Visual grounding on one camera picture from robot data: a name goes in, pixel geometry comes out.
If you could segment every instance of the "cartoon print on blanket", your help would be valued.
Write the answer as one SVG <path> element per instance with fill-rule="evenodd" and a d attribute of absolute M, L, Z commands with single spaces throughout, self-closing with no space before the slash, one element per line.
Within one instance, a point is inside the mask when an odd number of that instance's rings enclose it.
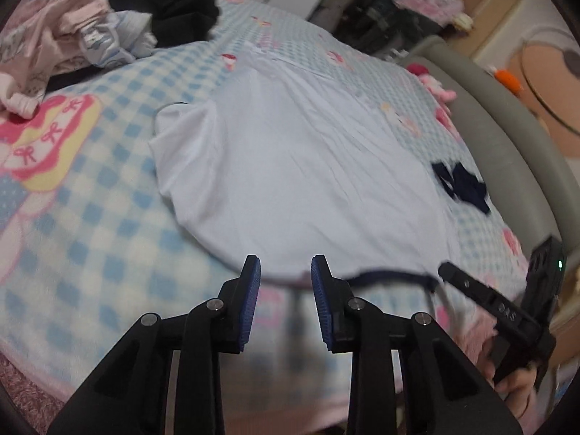
<path fill-rule="evenodd" d="M 30 121 L 0 120 L 0 283 L 18 262 L 24 236 L 45 212 L 101 112 L 93 95 L 48 98 Z"/>

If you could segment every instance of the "blue and white checkered blanket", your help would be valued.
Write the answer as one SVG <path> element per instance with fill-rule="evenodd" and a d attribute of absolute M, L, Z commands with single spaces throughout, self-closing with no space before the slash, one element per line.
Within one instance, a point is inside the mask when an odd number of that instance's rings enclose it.
<path fill-rule="evenodd" d="M 140 315 L 187 313 L 236 276 L 177 225 L 147 142 L 156 112 L 207 97 L 245 44 L 364 91 L 428 169 L 461 161 L 477 172 L 453 127 L 436 121 L 436 101 L 404 69 L 278 9 L 219 3 L 211 41 L 157 50 L 51 95 L 30 123 L 0 124 L 0 349 L 60 397 Z M 521 290 L 526 263 L 500 214 L 441 194 L 456 221 L 459 265 L 508 295 Z M 412 285 L 362 295 L 385 312 L 426 310 L 448 326 L 440 302 Z M 473 306 L 449 295 L 469 326 Z M 350 358 L 327 354 L 311 293 L 262 285 L 246 351 L 222 358 L 228 416 L 345 399 L 349 383 Z"/>

